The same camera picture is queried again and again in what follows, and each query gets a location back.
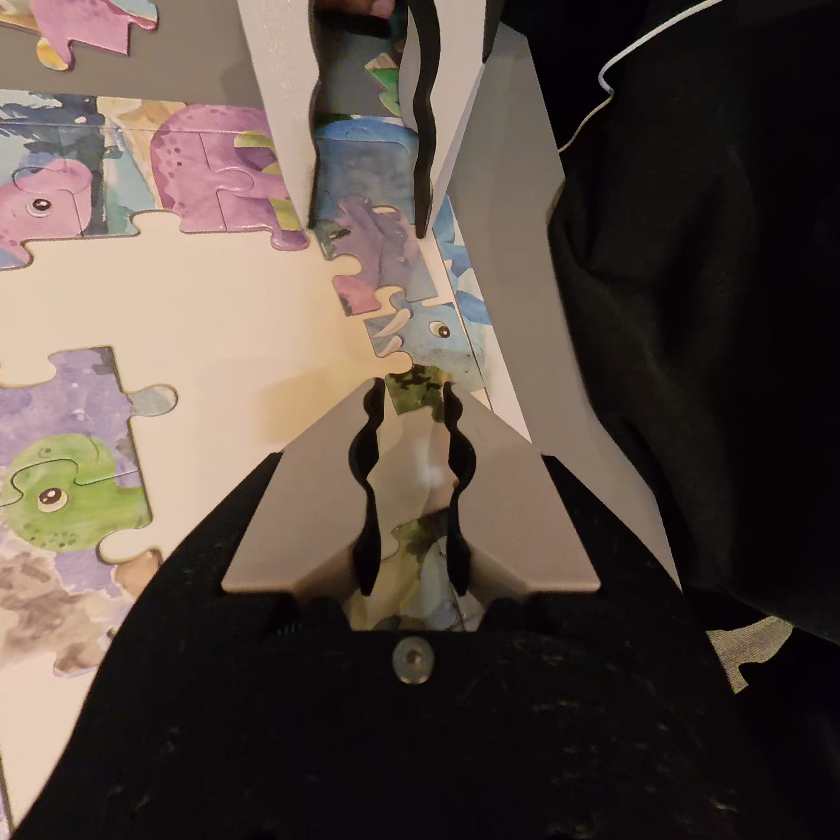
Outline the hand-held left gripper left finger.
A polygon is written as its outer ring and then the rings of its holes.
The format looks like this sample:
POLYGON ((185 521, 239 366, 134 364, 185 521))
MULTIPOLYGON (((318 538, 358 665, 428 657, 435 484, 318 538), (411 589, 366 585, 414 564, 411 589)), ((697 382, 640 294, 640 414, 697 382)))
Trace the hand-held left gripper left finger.
POLYGON ((283 449, 223 578, 227 593, 372 593, 382 534, 369 476, 384 409, 384 380, 364 381, 283 449))

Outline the green dinosaur brown puzzle piece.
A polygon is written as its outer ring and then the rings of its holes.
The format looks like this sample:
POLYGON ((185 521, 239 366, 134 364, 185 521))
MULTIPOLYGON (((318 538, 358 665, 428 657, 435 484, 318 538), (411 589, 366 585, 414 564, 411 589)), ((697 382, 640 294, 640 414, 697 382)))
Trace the green dinosaur brown puzzle piece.
POLYGON ((391 52, 381 52, 364 64, 364 69, 381 87, 379 100, 389 115, 402 119, 398 92, 400 62, 391 52))

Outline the pink dinosaur head puzzle piece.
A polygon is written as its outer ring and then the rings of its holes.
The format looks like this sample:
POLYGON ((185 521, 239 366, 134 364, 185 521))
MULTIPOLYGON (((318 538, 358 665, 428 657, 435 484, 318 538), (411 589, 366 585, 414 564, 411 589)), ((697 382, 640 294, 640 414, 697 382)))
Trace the pink dinosaur head puzzle piece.
POLYGON ((1 268, 32 261, 28 243, 135 235, 155 208, 125 139, 113 129, 2 126, 1 268))

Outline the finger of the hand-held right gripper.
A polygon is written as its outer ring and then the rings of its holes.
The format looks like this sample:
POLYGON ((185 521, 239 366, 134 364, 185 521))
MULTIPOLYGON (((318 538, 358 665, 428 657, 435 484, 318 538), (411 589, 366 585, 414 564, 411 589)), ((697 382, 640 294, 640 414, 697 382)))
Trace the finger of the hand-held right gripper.
POLYGON ((291 204, 313 226, 318 151, 313 111, 319 92, 313 1, 238 1, 239 16, 291 204))
POLYGON ((487 3, 408 1, 399 70, 402 120, 416 134, 416 237, 425 238, 446 197, 484 73, 487 3))

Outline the purple dinosaur body puzzle piece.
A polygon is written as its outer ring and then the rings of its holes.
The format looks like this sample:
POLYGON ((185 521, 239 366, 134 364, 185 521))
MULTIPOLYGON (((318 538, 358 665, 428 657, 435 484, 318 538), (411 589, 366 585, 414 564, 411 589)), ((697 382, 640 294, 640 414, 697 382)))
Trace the purple dinosaur body puzzle piece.
POLYGON ((134 216, 151 211, 175 214, 184 233, 227 231, 199 133, 110 128, 103 137, 106 235, 136 235, 134 216))

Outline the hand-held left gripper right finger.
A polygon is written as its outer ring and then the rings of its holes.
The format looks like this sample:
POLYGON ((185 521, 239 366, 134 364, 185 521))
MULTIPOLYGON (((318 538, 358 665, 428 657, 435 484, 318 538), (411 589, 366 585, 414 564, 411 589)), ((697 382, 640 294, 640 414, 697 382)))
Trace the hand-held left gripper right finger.
POLYGON ((600 578, 545 459, 517 430, 460 385, 444 385, 448 467, 445 554, 458 596, 594 593, 600 578))

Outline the dinosaur puzzle tray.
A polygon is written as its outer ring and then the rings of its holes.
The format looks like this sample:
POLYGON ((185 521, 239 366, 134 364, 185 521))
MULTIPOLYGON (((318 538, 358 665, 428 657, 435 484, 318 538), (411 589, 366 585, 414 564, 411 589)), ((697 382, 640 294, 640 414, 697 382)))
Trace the dinosaur puzzle tray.
MULTIPOLYGON (((12 123, 270 134, 255 108, 3 90, 2 126, 12 123)), ((379 289, 378 311, 344 314, 332 280, 359 271, 354 257, 326 259, 310 237, 303 250, 279 251, 265 229, 184 233, 166 211, 138 213, 133 223, 133 236, 31 241, 28 265, 2 269, 2 387, 51 379, 57 352, 110 347, 125 392, 175 389, 168 414, 130 420, 152 521, 100 547, 108 562, 157 550, 161 567, 264 457, 360 382, 406 372, 412 361, 377 357, 364 326, 393 314, 390 297, 401 288, 379 289)), ((418 244, 437 290, 421 302, 454 303, 484 352, 486 388, 473 394, 527 434, 450 204, 418 244)), ((452 476, 445 431, 429 408, 398 416, 386 404, 381 445, 371 482, 392 493, 380 515, 385 559, 397 550, 393 530, 441 508, 452 476)), ((2 670, 2 838, 54 769, 98 667, 59 677, 44 655, 2 670)))

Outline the blue dinosaur body puzzle piece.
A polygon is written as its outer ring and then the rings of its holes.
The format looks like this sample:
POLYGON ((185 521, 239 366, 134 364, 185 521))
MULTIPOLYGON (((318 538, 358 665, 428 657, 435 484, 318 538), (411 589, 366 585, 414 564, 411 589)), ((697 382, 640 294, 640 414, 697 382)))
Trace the blue dinosaur body puzzle piece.
POLYGON ((315 129, 318 175, 313 219, 341 215, 340 201, 350 196, 373 206, 389 206, 415 221, 414 164, 417 134, 398 122, 348 117, 315 129))

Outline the purple blue green puzzle piece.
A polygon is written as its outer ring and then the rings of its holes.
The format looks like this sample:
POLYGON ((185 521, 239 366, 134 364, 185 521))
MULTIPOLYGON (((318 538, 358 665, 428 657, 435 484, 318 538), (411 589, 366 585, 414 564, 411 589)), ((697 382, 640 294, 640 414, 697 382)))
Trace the purple blue green puzzle piece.
POLYGON ((202 141, 226 230, 265 229, 274 249, 306 249, 308 236, 291 202, 268 131, 205 132, 202 141))

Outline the person's right hand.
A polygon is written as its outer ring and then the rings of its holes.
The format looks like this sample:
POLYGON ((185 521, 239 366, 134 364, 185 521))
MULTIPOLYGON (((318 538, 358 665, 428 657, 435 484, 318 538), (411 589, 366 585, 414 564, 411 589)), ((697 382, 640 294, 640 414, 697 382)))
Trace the person's right hand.
POLYGON ((395 1, 389 0, 334 0, 315 1, 314 8, 318 13, 349 14, 389 20, 394 13, 395 1))

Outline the pastel purple pink puzzle piece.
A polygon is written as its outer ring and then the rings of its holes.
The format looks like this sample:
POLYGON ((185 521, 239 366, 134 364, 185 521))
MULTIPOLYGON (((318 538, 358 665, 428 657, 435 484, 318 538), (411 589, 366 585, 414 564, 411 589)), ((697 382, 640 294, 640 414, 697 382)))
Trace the pastel purple pink puzzle piece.
POLYGON ((411 302, 436 297, 414 228, 395 207, 346 196, 339 215, 318 221, 314 230, 326 259, 351 256, 360 262, 357 273, 332 278, 346 316, 377 312, 382 305, 376 292, 384 287, 401 288, 411 302))

